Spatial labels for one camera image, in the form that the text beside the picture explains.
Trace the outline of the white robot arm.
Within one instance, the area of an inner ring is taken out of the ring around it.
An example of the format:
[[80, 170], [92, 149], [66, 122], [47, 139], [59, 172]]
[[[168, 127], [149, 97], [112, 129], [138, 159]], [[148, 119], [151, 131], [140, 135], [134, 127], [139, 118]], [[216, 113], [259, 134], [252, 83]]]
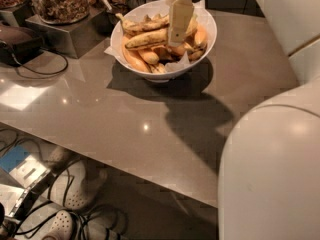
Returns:
[[320, 240], [320, 0], [256, 0], [298, 79], [243, 116], [223, 149], [220, 240]]

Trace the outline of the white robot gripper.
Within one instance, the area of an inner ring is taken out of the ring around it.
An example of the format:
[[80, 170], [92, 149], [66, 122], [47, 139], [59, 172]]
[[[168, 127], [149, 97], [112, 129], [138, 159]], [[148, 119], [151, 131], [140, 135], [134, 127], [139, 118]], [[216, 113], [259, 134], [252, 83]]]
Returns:
[[166, 0], [169, 6], [168, 44], [179, 46], [186, 38], [186, 32], [194, 13], [192, 0]]

